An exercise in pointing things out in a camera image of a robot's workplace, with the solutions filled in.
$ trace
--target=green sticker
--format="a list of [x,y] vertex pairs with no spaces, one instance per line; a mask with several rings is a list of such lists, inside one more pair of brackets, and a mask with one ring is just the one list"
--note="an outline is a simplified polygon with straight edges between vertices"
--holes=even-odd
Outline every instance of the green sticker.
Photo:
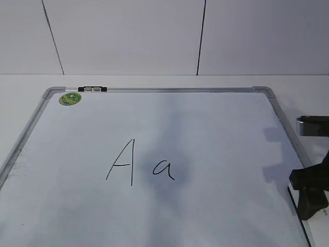
[[62,105],[73,105],[78,103],[81,100],[81,95],[78,93],[68,93],[64,94],[60,98],[60,104]]

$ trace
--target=white table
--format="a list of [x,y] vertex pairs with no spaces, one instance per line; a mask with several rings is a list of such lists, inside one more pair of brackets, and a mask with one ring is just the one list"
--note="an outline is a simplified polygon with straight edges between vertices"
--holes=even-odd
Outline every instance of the white table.
[[[0,75],[0,165],[4,163],[45,90],[51,86],[251,87],[268,86],[290,124],[296,117],[329,115],[329,76],[59,76]],[[329,149],[327,137],[301,137],[315,163]]]

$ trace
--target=black clamp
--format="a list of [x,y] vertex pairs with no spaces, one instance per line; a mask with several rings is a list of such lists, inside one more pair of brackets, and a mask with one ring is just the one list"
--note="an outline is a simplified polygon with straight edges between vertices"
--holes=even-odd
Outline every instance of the black clamp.
[[[301,116],[297,119],[297,130],[303,136],[329,136],[329,117]],[[290,182],[299,190],[297,214],[308,220],[317,211],[329,206],[324,191],[329,191],[329,152],[322,163],[304,169],[293,170]]]

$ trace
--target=black object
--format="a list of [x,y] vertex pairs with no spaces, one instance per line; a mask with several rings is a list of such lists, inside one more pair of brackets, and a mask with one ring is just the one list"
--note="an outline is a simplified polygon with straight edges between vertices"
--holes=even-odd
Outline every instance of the black object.
[[[298,121],[316,127],[318,133],[329,136],[329,117],[301,116]],[[301,220],[308,220],[317,211],[329,206],[324,191],[329,191],[329,152],[322,163],[304,169],[293,170],[290,182],[294,190],[299,190],[297,214]]]
[[87,91],[90,91],[90,92],[91,91],[107,92],[107,87],[105,87],[105,86],[80,86],[80,87],[78,87],[78,92],[84,92],[86,89],[87,89]]

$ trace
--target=whiteboard edge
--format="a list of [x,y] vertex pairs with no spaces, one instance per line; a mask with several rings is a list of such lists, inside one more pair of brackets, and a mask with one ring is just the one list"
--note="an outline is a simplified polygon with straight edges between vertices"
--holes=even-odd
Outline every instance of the whiteboard edge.
[[21,153],[27,139],[29,138],[30,134],[32,133],[36,123],[38,122],[41,114],[45,110],[50,98],[55,94],[55,93],[60,93],[65,91],[65,87],[59,87],[59,86],[54,86],[48,88],[45,93],[42,96],[42,99],[37,106],[36,110],[34,111],[32,117],[28,121],[28,124],[22,131],[21,135],[19,136],[16,144],[12,148],[11,152],[7,156],[7,159],[5,162],[2,164],[0,168],[0,190],[5,182],[5,180],[8,177],[8,174],[10,173],[11,168],[15,164],[19,154]]

